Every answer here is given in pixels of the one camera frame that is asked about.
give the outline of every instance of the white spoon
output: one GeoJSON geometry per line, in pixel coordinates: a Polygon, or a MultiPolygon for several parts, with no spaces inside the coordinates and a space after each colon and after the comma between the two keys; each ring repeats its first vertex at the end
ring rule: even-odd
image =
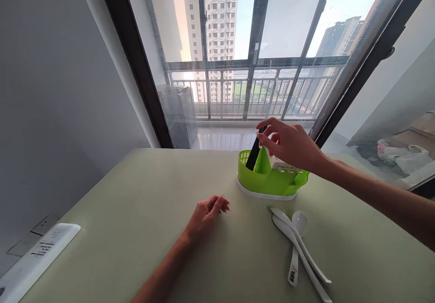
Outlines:
{"type": "MultiPolygon", "coordinates": [[[[299,235],[303,237],[308,230],[308,217],[302,211],[296,211],[291,217],[291,222],[296,227],[299,235]]],[[[292,286],[298,284],[298,268],[299,254],[296,245],[293,245],[293,253],[291,254],[290,270],[287,280],[292,286]]]]}
{"type": "Polygon", "coordinates": [[[322,287],[322,284],[318,281],[316,275],[314,274],[313,270],[309,266],[308,261],[305,258],[304,253],[302,252],[293,231],[290,229],[290,227],[286,223],[284,223],[276,215],[272,216],[272,220],[273,220],[275,226],[277,226],[278,229],[290,239],[290,241],[293,243],[293,245],[296,246],[296,249],[298,250],[299,255],[300,255],[300,259],[302,260],[302,264],[304,265],[305,269],[307,270],[308,277],[310,278],[311,282],[313,283],[314,289],[316,290],[317,294],[319,294],[323,303],[332,303],[332,300],[328,296],[328,293],[325,292],[325,289],[322,287]]]}
{"type": "Polygon", "coordinates": [[[309,263],[313,266],[314,271],[317,273],[317,275],[319,275],[319,277],[320,277],[320,279],[322,279],[323,283],[325,285],[331,284],[332,281],[330,281],[328,278],[326,278],[326,276],[323,274],[323,272],[319,269],[319,267],[314,262],[314,260],[311,257],[311,255],[308,253],[308,250],[307,250],[304,242],[302,241],[302,239],[301,239],[301,237],[300,237],[296,227],[293,225],[293,223],[291,222],[289,217],[287,217],[287,215],[284,212],[282,212],[280,209],[278,209],[278,208],[271,207],[271,211],[272,211],[272,213],[275,216],[277,216],[279,219],[281,219],[282,222],[284,222],[287,226],[289,226],[291,228],[291,230],[293,231],[293,233],[296,236],[296,239],[300,243],[300,246],[301,246],[305,256],[307,257],[309,263]]]}

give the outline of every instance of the electrical outlet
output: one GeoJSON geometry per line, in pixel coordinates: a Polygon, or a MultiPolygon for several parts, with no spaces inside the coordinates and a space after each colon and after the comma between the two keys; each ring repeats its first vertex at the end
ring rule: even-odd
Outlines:
{"type": "Polygon", "coordinates": [[[44,236],[56,223],[59,221],[54,215],[48,215],[41,222],[39,222],[32,230],[32,233],[44,236]]]}

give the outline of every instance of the light green table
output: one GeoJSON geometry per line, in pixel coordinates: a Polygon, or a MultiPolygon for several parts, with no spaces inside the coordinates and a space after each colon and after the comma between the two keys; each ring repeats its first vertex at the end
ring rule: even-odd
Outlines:
{"type": "Polygon", "coordinates": [[[435,301],[435,254],[353,195],[310,175],[295,200],[261,200],[239,191],[236,174],[235,151],[133,150],[61,219],[82,229],[22,302],[128,302],[196,203],[214,194],[231,212],[189,260],[171,302],[320,302],[302,265],[298,287],[287,283],[292,246],[269,205],[308,215],[305,244],[333,282],[333,302],[435,301]]]}

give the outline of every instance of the left hand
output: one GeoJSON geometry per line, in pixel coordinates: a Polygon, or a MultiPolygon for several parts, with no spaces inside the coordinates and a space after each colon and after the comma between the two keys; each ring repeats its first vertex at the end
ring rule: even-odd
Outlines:
{"type": "Polygon", "coordinates": [[[230,211],[227,199],[223,196],[212,197],[199,201],[192,217],[184,231],[184,235],[192,242],[207,235],[215,223],[218,213],[230,211]]]}

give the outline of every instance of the sky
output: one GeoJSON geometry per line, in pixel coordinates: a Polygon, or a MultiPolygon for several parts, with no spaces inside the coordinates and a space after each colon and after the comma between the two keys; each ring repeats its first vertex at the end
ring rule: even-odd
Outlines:
{"type": "MultiPolygon", "coordinates": [[[[269,0],[261,46],[263,55],[299,57],[319,0],[269,0]]],[[[308,50],[315,57],[325,30],[354,16],[365,19],[374,0],[327,0],[308,50]]],[[[234,59],[246,59],[254,0],[238,0],[234,59]]]]}

